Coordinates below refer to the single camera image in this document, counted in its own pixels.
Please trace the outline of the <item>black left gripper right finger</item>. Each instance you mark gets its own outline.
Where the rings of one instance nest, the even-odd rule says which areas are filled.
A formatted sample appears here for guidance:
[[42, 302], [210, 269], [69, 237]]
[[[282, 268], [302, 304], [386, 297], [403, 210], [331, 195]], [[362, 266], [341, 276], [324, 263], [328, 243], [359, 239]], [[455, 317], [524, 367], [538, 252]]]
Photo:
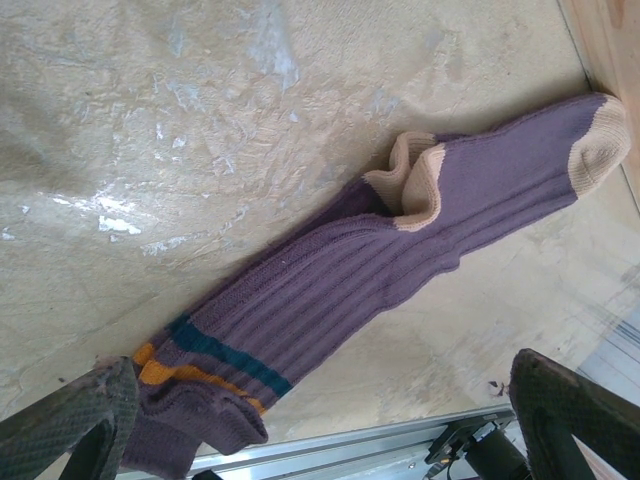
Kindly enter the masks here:
[[640, 406], [532, 349], [513, 359], [509, 398], [534, 480], [596, 480], [577, 441], [640, 480]]

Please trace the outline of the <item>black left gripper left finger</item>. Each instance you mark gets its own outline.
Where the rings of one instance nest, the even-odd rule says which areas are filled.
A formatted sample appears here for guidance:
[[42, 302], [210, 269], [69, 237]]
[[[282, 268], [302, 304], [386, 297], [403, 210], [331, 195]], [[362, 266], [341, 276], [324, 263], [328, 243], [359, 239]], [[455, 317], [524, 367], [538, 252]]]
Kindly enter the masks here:
[[0, 422], [0, 480], [34, 480], [65, 453], [58, 480], [114, 480], [138, 408], [132, 360], [101, 360]]

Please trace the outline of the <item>wooden compartment tray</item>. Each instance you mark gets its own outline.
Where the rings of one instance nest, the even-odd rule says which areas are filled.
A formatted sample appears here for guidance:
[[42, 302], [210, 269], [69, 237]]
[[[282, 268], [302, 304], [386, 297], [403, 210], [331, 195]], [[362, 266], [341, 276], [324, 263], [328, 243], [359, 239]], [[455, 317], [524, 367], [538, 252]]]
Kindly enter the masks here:
[[640, 0], [558, 0], [594, 90], [619, 98], [640, 129]]

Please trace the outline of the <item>purple sock with beige toe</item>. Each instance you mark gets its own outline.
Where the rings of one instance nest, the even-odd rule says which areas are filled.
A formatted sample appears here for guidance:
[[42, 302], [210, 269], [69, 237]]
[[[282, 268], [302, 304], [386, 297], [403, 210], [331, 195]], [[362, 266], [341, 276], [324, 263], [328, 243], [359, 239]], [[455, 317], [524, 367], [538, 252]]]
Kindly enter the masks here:
[[183, 480], [202, 444], [267, 441], [264, 413], [463, 255], [566, 208], [626, 157], [623, 104], [590, 93], [477, 135], [405, 132], [382, 170], [189, 307], [134, 355], [125, 467]]

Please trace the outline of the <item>aluminium mounting rail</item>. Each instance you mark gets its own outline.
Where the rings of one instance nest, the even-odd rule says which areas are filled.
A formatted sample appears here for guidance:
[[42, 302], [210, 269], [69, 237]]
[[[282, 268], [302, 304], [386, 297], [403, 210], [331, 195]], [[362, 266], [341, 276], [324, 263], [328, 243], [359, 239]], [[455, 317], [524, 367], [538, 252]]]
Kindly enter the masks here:
[[[201, 456], [194, 461], [187, 479], [480, 480], [465, 459], [467, 451], [459, 459], [428, 465], [425, 458], [429, 447], [451, 421], [507, 410], [512, 411], [506, 405], [499, 405], [248, 448], [230, 456]], [[514, 419], [500, 430], [512, 444], [509, 436], [516, 425]]]

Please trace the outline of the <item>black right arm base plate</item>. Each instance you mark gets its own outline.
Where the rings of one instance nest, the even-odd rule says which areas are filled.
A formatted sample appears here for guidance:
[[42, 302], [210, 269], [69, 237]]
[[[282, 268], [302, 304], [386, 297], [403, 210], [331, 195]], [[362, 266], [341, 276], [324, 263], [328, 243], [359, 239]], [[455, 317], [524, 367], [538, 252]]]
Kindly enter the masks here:
[[505, 412], [479, 414], [451, 421], [443, 433], [433, 441], [425, 458], [428, 465], [444, 464], [446, 460], [459, 459], [472, 445], [479, 443], [495, 430], [503, 430], [515, 419], [515, 414]]

